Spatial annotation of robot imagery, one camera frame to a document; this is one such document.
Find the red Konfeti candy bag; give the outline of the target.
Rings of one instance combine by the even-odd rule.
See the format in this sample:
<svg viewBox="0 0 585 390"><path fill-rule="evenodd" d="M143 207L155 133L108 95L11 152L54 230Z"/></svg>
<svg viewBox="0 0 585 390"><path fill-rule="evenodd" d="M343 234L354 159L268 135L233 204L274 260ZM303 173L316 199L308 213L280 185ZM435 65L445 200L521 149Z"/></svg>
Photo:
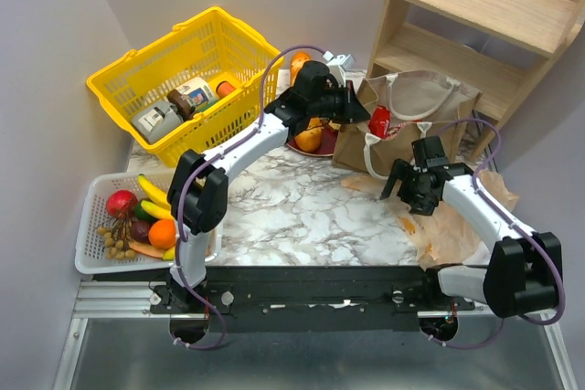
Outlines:
<svg viewBox="0 0 585 390"><path fill-rule="evenodd" d="M402 124L392 125L390 110L382 105L377 105L368 123L369 132L379 139L390 139L398 135L403 128Z"/></svg>

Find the peach plastic grocery bag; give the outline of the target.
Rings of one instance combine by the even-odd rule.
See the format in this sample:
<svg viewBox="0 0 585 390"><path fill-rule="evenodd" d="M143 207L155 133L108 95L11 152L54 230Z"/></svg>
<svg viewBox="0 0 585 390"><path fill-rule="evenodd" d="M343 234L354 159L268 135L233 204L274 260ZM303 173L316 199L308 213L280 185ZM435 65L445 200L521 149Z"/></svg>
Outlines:
<svg viewBox="0 0 585 390"><path fill-rule="evenodd" d="M479 179L484 188L506 209L512 212L520 195L510 192L504 178L497 172L482 170ZM373 195L374 201L383 188L381 180L365 174L352 174L341 181L345 189ZM490 250L479 238L472 226L453 207L440 202L432 216L415 216L410 208L396 197L396 189L385 201L379 201L391 216L398 220L400 228L417 250L416 260L423 269L439 265L464 263L486 265Z"/></svg>

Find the burlap tote bag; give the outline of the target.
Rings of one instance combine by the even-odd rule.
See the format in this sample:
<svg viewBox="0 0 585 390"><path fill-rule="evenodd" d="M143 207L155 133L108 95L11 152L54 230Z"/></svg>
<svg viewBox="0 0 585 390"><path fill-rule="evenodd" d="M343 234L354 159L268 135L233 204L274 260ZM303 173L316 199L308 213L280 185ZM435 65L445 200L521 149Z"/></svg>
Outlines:
<svg viewBox="0 0 585 390"><path fill-rule="evenodd" d="M375 134L367 121L345 124L335 143L332 165L388 178L395 160L413 160L411 143L438 135L449 159L454 159L482 92L447 75L412 70L363 79L357 99L370 115L389 112L386 136Z"/></svg>

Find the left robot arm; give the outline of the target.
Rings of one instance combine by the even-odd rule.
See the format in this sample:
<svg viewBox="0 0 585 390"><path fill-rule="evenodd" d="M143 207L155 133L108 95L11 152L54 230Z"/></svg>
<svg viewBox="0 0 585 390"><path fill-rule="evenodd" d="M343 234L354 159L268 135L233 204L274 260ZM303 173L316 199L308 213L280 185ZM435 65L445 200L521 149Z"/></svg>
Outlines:
<svg viewBox="0 0 585 390"><path fill-rule="evenodd" d="M182 154L167 192L179 232L172 279L193 292L206 278L205 257L211 232L228 209L229 184L266 153L309 128L312 119L334 123L368 121L346 70L350 55L303 64L296 80L266 106L258 121L204 153Z"/></svg>

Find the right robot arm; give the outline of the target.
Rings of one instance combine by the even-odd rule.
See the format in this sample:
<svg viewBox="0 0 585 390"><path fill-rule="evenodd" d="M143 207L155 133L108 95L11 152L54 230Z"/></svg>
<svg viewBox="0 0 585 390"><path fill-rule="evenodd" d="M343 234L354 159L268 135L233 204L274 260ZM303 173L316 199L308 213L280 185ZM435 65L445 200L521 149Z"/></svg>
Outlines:
<svg viewBox="0 0 585 390"><path fill-rule="evenodd" d="M436 277L441 293L486 304L499 318L552 309L558 317L566 306L558 238L538 233L518 220L484 190L476 172L450 163L441 139L412 142L413 163L396 160L381 193L398 198L413 215L431 216L445 204L456 210L491 251L486 268L450 265Z"/></svg>

